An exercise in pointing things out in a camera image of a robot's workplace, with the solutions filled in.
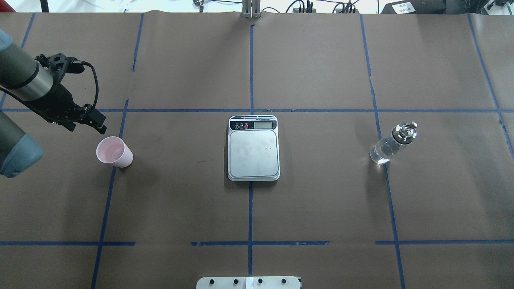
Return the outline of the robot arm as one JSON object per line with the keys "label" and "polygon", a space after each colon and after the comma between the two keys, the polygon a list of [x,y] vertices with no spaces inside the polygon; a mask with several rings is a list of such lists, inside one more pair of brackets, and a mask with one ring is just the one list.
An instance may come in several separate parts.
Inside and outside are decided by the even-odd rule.
{"label": "robot arm", "polygon": [[[92,104],[79,106],[62,80],[68,73],[79,74],[89,67],[95,82]],[[31,57],[11,35],[1,31],[1,91],[13,97],[44,121],[74,131],[77,124],[105,134],[105,116],[96,108],[98,77],[89,62],[62,53]],[[13,179],[43,157],[43,148],[4,112],[1,113],[1,175]]]}

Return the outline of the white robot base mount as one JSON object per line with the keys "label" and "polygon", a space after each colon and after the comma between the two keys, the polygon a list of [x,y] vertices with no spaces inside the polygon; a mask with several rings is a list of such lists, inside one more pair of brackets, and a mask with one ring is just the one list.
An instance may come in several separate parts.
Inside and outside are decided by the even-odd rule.
{"label": "white robot base mount", "polygon": [[301,289],[296,276],[202,277],[197,289]]}

